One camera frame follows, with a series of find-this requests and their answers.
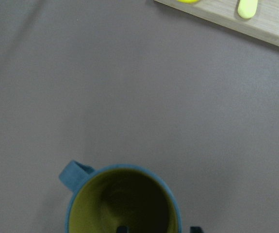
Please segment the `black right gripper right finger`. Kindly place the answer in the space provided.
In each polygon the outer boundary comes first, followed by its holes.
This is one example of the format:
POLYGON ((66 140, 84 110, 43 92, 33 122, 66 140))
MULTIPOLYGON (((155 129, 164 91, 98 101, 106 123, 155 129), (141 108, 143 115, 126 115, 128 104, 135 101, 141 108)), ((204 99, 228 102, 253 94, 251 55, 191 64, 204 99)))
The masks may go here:
POLYGON ((190 233, 203 233, 203 230, 199 226, 191 226, 190 233))

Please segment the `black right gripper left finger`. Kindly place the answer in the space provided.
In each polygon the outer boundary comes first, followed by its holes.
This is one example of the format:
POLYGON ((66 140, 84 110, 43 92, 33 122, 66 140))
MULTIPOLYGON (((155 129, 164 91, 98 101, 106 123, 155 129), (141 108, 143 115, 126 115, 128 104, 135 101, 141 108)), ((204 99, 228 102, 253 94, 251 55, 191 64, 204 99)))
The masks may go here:
POLYGON ((127 226, 119 226, 117 228, 117 233, 128 233, 128 227, 127 226))

